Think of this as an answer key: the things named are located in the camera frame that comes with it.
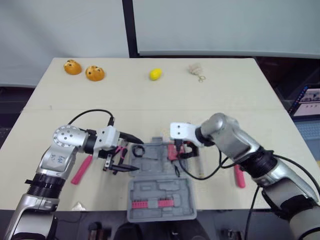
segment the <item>toy fruit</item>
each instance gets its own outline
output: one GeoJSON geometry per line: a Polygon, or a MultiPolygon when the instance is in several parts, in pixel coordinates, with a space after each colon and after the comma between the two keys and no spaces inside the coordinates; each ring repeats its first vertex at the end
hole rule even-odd
{"type": "Polygon", "coordinates": [[[155,81],[157,80],[158,78],[160,78],[162,75],[162,70],[161,68],[155,68],[153,69],[150,73],[149,73],[149,78],[152,80],[152,81],[155,81]]]}
{"type": "Polygon", "coordinates": [[[105,72],[101,67],[92,65],[85,70],[85,75],[89,80],[96,82],[105,77],[105,72]]]}
{"type": "Polygon", "coordinates": [[[81,65],[72,59],[66,61],[63,67],[64,67],[64,70],[71,75],[77,75],[82,71],[81,65]]]}

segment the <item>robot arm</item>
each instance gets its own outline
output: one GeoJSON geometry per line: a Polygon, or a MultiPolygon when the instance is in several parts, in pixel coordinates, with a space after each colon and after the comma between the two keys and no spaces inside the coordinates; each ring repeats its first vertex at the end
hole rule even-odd
{"type": "MultiPolygon", "coordinates": [[[[10,220],[5,240],[51,240],[54,239],[57,219],[54,216],[59,195],[74,166],[77,153],[92,154],[93,159],[107,159],[119,138],[143,144],[133,135],[117,131],[109,125],[98,132],[82,130],[72,125],[59,127],[53,134],[52,144],[41,158],[27,193],[23,194],[10,220]]],[[[126,164],[108,166],[121,172],[138,168],[126,164]]]]}
{"type": "Polygon", "coordinates": [[[296,239],[320,239],[316,193],[282,160],[241,130],[237,120],[216,113],[198,126],[174,122],[170,136],[198,147],[215,144],[263,188],[262,196],[279,217],[289,221],[296,239]]]}

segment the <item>yellow lemon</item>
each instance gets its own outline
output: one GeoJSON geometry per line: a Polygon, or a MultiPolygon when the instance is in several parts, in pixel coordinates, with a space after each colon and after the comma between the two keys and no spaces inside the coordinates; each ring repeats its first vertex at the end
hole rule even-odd
{"type": "Polygon", "coordinates": [[[160,78],[162,75],[162,70],[161,68],[155,68],[149,73],[149,77],[151,80],[155,81],[158,78],[160,78]]]}

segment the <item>floor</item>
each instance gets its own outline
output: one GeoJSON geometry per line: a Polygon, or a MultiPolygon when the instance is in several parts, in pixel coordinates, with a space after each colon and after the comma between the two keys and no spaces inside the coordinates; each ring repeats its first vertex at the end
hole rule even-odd
{"type": "MultiPolygon", "coordinates": [[[[12,214],[13,211],[11,210],[0,210],[0,236],[4,235],[12,214]]],[[[198,211],[197,220],[210,240],[232,240],[232,238],[228,238],[226,233],[228,230],[243,233],[247,215],[247,210],[204,210],[198,211]]],[[[101,222],[103,228],[111,229],[111,237],[108,239],[112,240],[118,227],[127,222],[125,211],[57,212],[56,216],[59,219],[56,231],[58,240],[87,240],[88,227],[93,222],[101,222]]],[[[144,239],[169,239],[167,232],[164,232],[161,228],[161,222],[141,223],[139,225],[144,239]]],[[[252,214],[248,231],[248,240],[256,239],[293,240],[293,236],[288,222],[279,219],[271,212],[258,211],[252,214]]]]}

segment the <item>black pole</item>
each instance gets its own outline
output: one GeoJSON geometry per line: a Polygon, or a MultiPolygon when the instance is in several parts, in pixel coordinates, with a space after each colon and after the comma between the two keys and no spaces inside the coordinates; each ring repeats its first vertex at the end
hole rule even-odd
{"type": "Polygon", "coordinates": [[[133,0],[122,0],[122,7],[129,57],[139,58],[133,0]]]}

